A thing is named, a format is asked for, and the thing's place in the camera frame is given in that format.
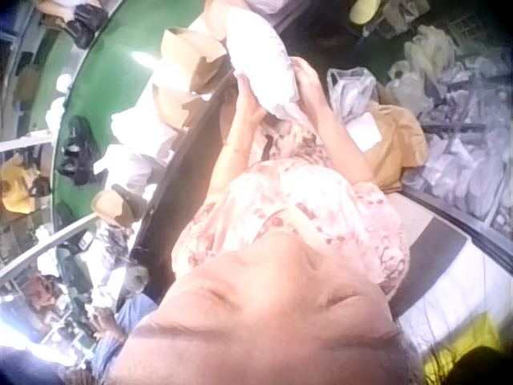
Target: floral dress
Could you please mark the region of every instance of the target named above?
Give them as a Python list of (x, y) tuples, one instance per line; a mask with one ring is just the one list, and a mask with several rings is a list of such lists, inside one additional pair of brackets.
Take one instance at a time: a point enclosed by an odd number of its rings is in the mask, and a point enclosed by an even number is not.
[(375, 184), (352, 186), (326, 167), (314, 136), (294, 135), (296, 145), (286, 150), (291, 157), (285, 159), (280, 159), (283, 138), (274, 138), (265, 155), (270, 160), (255, 163), (204, 204), (173, 249), (177, 278), (219, 253), (247, 248), (270, 231), (302, 236), (299, 224), (307, 221), (333, 257), (378, 284), (388, 299), (394, 295), (410, 261), (398, 214)]

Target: hand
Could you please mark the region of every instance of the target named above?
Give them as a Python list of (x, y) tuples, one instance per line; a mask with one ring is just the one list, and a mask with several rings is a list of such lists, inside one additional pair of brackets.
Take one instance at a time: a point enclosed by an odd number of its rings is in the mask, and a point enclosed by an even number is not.
[(109, 309), (95, 308), (90, 316), (91, 324), (96, 330), (95, 337), (101, 339), (107, 332), (113, 334), (118, 331), (118, 324), (115, 321), (114, 312)]
[(237, 97), (235, 120), (257, 129), (258, 125), (267, 115), (267, 111), (258, 103), (251, 91), (248, 77), (244, 74), (236, 74), (239, 96)]
[(333, 116), (317, 72), (302, 58), (292, 58), (300, 94), (299, 107), (318, 130), (322, 121)]

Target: yellow object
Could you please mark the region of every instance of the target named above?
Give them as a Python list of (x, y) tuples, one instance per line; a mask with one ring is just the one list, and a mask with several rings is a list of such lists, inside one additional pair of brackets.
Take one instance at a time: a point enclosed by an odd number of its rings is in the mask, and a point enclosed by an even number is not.
[(466, 353), (476, 347), (490, 347), (501, 351), (499, 335), (488, 314), (480, 314), (448, 347), (436, 352), (424, 365), (426, 379), (445, 378), (449, 371)]
[(349, 20), (359, 26), (368, 23), (378, 12), (381, 0), (357, 0), (349, 12)]
[(29, 197), (26, 179), (30, 176), (22, 167), (23, 158), (16, 154), (2, 166), (2, 181), (9, 184), (9, 192), (2, 203), (12, 213), (28, 214), (34, 211), (34, 199)]

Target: white bag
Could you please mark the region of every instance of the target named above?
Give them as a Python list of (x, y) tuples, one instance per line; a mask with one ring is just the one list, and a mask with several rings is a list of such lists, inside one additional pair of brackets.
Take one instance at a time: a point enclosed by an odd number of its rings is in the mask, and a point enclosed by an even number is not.
[(307, 124), (297, 106), (292, 62), (280, 36), (261, 16), (230, 7), (227, 47), (236, 71), (248, 76), (259, 103), (282, 120)]
[(434, 108), (433, 100), (424, 92), (424, 79), (416, 72), (407, 72), (400, 79), (394, 79), (386, 85), (398, 102), (418, 116)]
[(291, 0), (246, 0), (246, 3), (265, 14), (275, 14), (290, 1)]
[(328, 89), (331, 107), (345, 123), (365, 114), (371, 99), (378, 100), (376, 79), (361, 67), (349, 71), (329, 70)]

